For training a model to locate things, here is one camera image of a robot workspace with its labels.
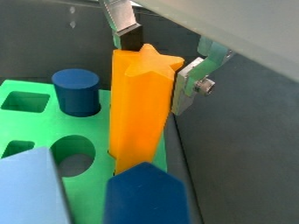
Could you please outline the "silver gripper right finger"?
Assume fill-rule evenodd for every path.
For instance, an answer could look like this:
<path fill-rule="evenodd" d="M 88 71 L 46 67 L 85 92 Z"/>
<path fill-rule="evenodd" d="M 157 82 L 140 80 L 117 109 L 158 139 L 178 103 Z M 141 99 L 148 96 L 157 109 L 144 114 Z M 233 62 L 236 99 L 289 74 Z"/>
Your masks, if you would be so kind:
<path fill-rule="evenodd" d="M 172 113 L 177 116 L 192 105 L 196 94 L 208 95 L 210 93 L 214 81 L 208 76 L 233 56 L 233 52 L 224 45 L 205 37 L 200 37 L 197 53 L 200 56 L 176 75 Z"/>

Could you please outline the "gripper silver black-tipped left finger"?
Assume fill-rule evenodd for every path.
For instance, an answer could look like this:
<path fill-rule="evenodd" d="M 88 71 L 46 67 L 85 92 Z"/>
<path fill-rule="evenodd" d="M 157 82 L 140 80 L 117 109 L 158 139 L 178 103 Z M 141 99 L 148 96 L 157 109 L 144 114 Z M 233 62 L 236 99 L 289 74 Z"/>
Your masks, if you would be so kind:
<path fill-rule="evenodd" d="M 112 30 L 114 47 L 138 51 L 142 46 L 142 26 L 136 22 L 129 0 L 98 0 Z"/>

